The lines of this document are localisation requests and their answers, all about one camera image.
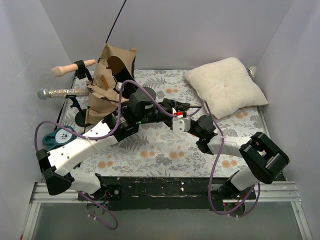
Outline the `beige fabric pet tent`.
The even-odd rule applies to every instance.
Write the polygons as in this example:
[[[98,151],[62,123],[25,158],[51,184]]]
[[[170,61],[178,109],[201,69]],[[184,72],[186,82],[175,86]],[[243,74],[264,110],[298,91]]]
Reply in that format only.
[[[122,49],[105,44],[93,73],[85,123],[96,124],[118,107],[121,84],[134,80],[135,48]]]

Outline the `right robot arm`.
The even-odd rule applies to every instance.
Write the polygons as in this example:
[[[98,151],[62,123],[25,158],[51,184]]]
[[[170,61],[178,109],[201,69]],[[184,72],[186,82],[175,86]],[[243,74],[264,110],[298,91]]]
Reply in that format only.
[[[184,131],[198,137],[198,149],[208,155],[230,155],[243,158],[247,166],[236,171],[212,197],[237,199],[245,189],[258,183],[271,184],[289,164],[289,157],[263,132],[250,137],[223,137],[208,115],[188,119]]]

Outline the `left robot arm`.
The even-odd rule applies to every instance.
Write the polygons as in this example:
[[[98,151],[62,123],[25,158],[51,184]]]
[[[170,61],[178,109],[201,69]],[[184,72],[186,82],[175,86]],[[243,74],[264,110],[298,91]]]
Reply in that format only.
[[[136,134],[141,124],[164,122],[175,132],[187,132],[189,103],[163,99],[156,102],[153,89],[139,88],[116,110],[106,115],[91,130],[73,141],[50,151],[38,150],[36,157],[51,196],[67,190],[90,194],[95,200],[106,196],[106,187],[97,173],[84,173],[76,166],[102,149]]]

